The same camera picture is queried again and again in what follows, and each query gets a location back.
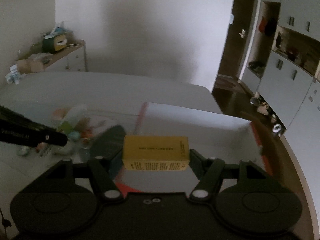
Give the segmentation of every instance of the yellow box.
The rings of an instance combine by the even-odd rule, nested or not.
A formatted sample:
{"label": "yellow box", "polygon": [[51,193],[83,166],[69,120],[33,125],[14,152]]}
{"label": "yellow box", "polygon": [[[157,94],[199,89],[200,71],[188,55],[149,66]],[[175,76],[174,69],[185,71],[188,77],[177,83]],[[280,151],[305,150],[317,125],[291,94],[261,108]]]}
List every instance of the yellow box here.
{"label": "yellow box", "polygon": [[188,138],[126,135],[122,161],[130,171],[184,171],[190,161]]}

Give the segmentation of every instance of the cardboard box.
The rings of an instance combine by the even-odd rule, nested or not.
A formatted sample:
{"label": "cardboard box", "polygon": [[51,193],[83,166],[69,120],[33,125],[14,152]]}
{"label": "cardboard box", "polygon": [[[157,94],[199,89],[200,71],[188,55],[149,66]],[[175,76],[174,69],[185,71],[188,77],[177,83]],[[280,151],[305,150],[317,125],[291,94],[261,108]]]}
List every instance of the cardboard box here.
{"label": "cardboard box", "polygon": [[[251,121],[179,106],[147,103],[141,109],[135,133],[149,136],[186,136],[190,149],[205,158],[216,157],[228,164],[251,160],[261,168],[262,146]],[[119,182],[144,192],[186,192],[198,179],[188,166],[185,171],[128,171]],[[223,188],[236,183],[224,180]]]}
{"label": "cardboard box", "polygon": [[127,135],[122,160],[131,171],[184,171],[190,161],[188,138]]}

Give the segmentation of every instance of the door frame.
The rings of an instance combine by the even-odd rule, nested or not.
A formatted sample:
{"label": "door frame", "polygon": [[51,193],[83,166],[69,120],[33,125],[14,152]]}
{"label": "door frame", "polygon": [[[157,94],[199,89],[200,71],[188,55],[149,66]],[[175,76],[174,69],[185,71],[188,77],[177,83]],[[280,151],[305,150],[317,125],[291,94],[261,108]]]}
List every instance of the door frame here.
{"label": "door frame", "polygon": [[239,64],[238,73],[236,75],[238,80],[242,79],[242,76],[244,74],[244,70],[247,67],[250,51],[251,51],[252,44],[253,44],[254,33],[256,32],[256,29],[257,29],[259,12],[260,12],[260,4],[261,4],[261,0],[254,0],[251,23],[250,23],[250,28],[249,28],[249,32],[248,32],[248,38],[247,38],[246,44],[244,46],[244,52],[243,52],[243,55],[242,55],[242,58],[241,58],[241,61]]}

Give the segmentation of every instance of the dark brown door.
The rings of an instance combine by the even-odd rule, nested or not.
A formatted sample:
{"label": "dark brown door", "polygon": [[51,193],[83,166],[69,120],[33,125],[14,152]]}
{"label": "dark brown door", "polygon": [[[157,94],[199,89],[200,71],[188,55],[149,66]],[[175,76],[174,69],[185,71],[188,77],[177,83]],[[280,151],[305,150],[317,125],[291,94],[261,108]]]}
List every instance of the dark brown door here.
{"label": "dark brown door", "polygon": [[253,7],[254,0],[234,0],[233,24],[229,24],[218,74],[230,77],[237,76],[250,29]]}

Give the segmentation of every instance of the red edge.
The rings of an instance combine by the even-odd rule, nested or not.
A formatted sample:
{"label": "red edge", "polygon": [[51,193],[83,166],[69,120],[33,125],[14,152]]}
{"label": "red edge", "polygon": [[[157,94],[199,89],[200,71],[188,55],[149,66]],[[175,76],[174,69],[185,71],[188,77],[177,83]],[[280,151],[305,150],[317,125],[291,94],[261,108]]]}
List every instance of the red edge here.
{"label": "red edge", "polygon": [[251,129],[252,129],[254,138],[256,139],[257,145],[260,146],[260,147],[262,147],[262,143],[261,143],[260,137],[259,137],[259,135],[258,135],[257,129],[256,129],[256,127],[254,126],[253,122],[250,123],[250,126],[251,126]]}
{"label": "red edge", "polygon": [[133,133],[133,134],[137,134],[137,133],[138,133],[138,130],[139,130],[139,128],[140,128],[140,125],[141,125],[141,123],[142,123],[142,119],[143,119],[143,117],[144,117],[144,115],[145,115],[145,113],[146,113],[147,108],[148,108],[148,103],[147,103],[147,102],[144,102],[144,103],[142,104],[141,109],[140,109],[139,116],[138,116],[138,119],[137,119],[137,121],[136,121],[136,125],[135,125],[135,127],[134,127],[134,133]]}

